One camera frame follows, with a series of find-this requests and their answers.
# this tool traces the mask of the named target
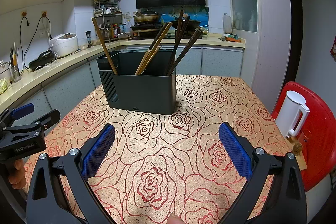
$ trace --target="finger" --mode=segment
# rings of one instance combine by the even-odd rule
[[[8,176],[10,184],[19,183],[25,176],[26,170],[22,167],[20,170],[16,170],[13,174]]]
[[[171,213],[167,219],[167,224],[185,224],[185,223],[177,215]]]
[[[22,167],[23,167],[24,163],[23,163],[23,160],[16,160],[14,162],[14,166],[16,168],[16,170],[20,170]]]
[[[19,190],[25,187],[26,183],[27,183],[26,177],[23,177],[23,179],[19,183],[12,185],[12,187],[16,190]]]

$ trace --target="metal screw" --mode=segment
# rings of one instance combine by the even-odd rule
[[[265,150],[263,150],[262,148],[258,147],[255,152],[258,154],[258,155],[263,155],[265,154]]]
[[[46,154],[46,153],[42,153],[42,154],[39,156],[39,159],[40,159],[40,160],[44,160],[46,157],[47,157],[47,154]]]
[[[288,153],[287,157],[290,158],[291,160],[293,160],[295,158],[293,153]]]
[[[70,150],[70,155],[76,155],[77,153],[78,153],[78,149],[77,148],[72,148],[71,150]]]

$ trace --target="floor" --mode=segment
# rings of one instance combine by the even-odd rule
[[[307,199],[307,223],[318,213],[331,193],[329,174],[314,188],[306,192]]]

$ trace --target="table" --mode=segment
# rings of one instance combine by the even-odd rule
[[[216,224],[246,182],[219,141],[222,122],[269,154],[289,150],[242,79],[177,75],[176,89],[176,109],[168,116],[112,109],[100,86],[46,136],[53,157],[82,146],[106,123],[115,127],[115,143],[88,183],[117,223],[165,223],[174,213],[187,224]],[[28,183],[37,156],[25,164]],[[74,213],[82,216],[62,182]],[[269,176],[251,216],[260,213],[271,183]]]

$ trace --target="red chair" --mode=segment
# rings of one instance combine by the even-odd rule
[[[304,188],[308,191],[336,165],[336,120],[330,108],[316,93],[295,82],[288,82],[283,87],[272,113],[273,119],[278,116],[288,90],[300,93],[306,99],[306,105],[310,109],[302,127],[311,132],[306,149],[302,151],[307,169],[302,170],[301,175]]]

